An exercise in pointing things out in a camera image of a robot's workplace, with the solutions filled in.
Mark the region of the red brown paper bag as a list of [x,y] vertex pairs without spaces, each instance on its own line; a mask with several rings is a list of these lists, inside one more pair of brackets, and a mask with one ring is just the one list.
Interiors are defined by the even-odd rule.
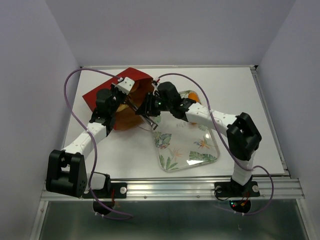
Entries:
[[[147,93],[152,93],[154,91],[154,87],[152,86],[153,78],[138,69],[129,67],[118,73],[117,76],[122,78],[128,77],[135,81],[133,89],[129,93],[129,99],[137,107],[142,104]],[[110,89],[111,85],[116,84],[117,81],[118,80],[116,78],[112,77],[82,96],[91,111],[96,107],[97,92],[101,89]],[[136,115],[135,112],[126,104],[121,104],[115,113],[114,129],[116,131],[126,131],[135,128],[142,123],[143,120],[140,116]]]

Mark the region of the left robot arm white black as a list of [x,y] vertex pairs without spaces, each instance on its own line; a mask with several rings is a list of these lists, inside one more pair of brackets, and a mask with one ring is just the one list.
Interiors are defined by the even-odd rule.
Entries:
[[98,157],[98,143],[113,130],[116,111],[123,104],[133,84],[114,85],[96,94],[96,107],[84,131],[62,150],[53,150],[48,158],[46,190],[71,197],[81,197],[89,190],[91,179],[85,160],[91,152]]

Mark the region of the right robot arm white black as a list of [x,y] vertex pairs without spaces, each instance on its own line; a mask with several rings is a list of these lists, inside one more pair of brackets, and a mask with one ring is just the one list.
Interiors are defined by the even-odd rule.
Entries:
[[222,138],[227,151],[234,159],[230,180],[231,192],[242,195],[252,180],[253,158],[259,148],[262,136],[249,114],[226,114],[209,109],[188,97],[181,97],[171,82],[161,83],[154,92],[148,92],[136,115],[157,117],[169,112],[173,117],[188,123],[195,123],[215,130]]

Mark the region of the long orange fake bread loaf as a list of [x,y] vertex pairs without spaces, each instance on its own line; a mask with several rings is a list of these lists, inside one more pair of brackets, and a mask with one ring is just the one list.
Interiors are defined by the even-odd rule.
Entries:
[[199,96],[195,92],[190,92],[188,94],[188,98],[191,99],[191,100],[196,101],[197,103],[201,102]]

